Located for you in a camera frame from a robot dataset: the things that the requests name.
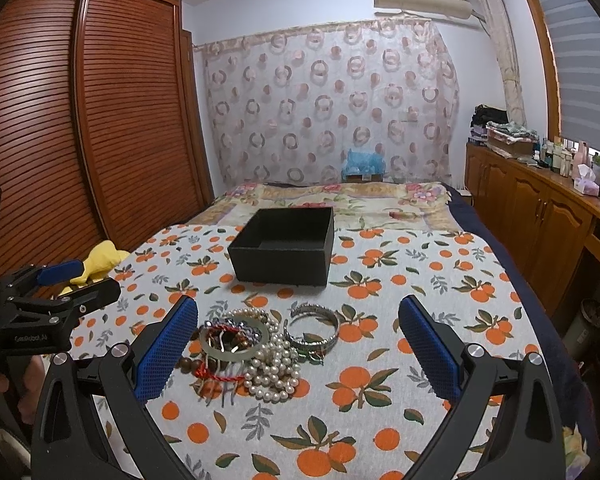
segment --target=blue gripper pad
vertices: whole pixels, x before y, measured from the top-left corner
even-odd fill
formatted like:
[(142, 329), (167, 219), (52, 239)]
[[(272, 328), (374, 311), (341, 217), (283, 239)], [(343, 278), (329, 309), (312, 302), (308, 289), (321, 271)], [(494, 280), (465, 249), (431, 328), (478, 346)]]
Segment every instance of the blue gripper pad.
[(81, 276), (84, 265), (80, 260), (71, 260), (54, 266), (45, 267), (36, 276), (40, 286), (55, 285), (56, 283), (68, 282), (72, 278)]
[(177, 311), (173, 315), (169, 312), (161, 322), (164, 326), (136, 368), (134, 394), (140, 402), (160, 396), (191, 334), (198, 327), (198, 306), (194, 300), (183, 296), (173, 308)]
[(458, 402), (462, 395), (461, 370), (430, 324), (434, 321), (430, 317), (425, 319), (409, 296), (400, 302), (398, 319), (435, 394), (452, 404)]

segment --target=metal screw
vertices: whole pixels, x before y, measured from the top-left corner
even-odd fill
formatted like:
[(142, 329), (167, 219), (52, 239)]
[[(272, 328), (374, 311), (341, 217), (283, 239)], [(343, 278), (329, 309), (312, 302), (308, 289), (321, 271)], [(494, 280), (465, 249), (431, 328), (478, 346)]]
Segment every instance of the metal screw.
[(66, 362), (66, 360), (67, 360), (67, 354), (65, 354), (64, 352), (54, 355), (54, 364), (55, 365), (64, 364)]
[(542, 356), (535, 352), (531, 352), (531, 354), (529, 354), (529, 361), (531, 361), (531, 364), (539, 366), (542, 364)]
[(128, 351), (129, 347), (127, 345), (118, 343), (111, 349), (111, 355), (113, 355), (113, 357), (122, 357), (125, 356)]
[(482, 357), (484, 355), (484, 348), (477, 344), (469, 345), (466, 350), (469, 352), (469, 355), (472, 357)]

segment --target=wardrobe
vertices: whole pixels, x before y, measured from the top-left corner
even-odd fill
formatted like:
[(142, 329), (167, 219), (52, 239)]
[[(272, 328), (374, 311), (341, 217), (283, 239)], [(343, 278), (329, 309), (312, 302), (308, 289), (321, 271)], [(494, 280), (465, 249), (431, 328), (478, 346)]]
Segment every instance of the wardrobe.
[(0, 274), (133, 250), (213, 199), (179, 0), (0, 13)]

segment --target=bed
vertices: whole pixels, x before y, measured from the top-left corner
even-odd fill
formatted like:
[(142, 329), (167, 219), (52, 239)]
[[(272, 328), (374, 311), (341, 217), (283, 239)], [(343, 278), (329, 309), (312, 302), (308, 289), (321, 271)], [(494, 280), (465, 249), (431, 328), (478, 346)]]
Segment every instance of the bed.
[[(323, 205), (336, 209), (324, 290), (235, 280), (226, 246), (254, 210)], [(283, 318), (299, 301), (328, 304), (345, 320), (325, 366), (303, 365), (303, 381), (284, 404), (174, 371), (147, 409), (196, 480), (345, 472), (349, 479), (400, 480), (449, 409), (397, 327), (406, 294), (494, 355), (522, 358), (539, 349), (565, 427), (568, 478), (597, 449), (589, 395), (541, 305), (474, 209), (441, 184), (240, 186), (191, 222), (149, 238), (111, 276), (122, 286), (120, 300), (82, 320), (72, 335), (74, 358), (133, 339), (182, 294), (196, 298), (201, 322), (245, 305)], [(185, 354), (199, 352), (191, 344)], [(499, 402), (492, 398), (459, 473), (475, 468)], [(136, 473), (104, 399), (97, 407), (117, 459)]]

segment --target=white wall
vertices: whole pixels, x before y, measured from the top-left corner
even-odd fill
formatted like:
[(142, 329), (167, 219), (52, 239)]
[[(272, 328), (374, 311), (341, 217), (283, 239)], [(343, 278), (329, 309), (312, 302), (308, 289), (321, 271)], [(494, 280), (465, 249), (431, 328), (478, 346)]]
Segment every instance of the white wall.
[(502, 0), (509, 15), (513, 40), (518, 53), (522, 100), (526, 123), (541, 137), (547, 133), (546, 86), (544, 65), (534, 19), (526, 0)]
[[(373, 0), (209, 0), (195, 7), (183, 6), (183, 25), (191, 31), (194, 44), (227, 40), (236, 36), (279, 28), (373, 19)], [(459, 111), (450, 147), (454, 184), (464, 182), (464, 146), (471, 116), (478, 104), (505, 108), (502, 79), (490, 38), (475, 18), (465, 22), (436, 21), (452, 56), (460, 87)], [(196, 64), (196, 83), (203, 134), (209, 158), (214, 191), (225, 191), (213, 154), (213, 141), (205, 117), (205, 91), (202, 67)]]

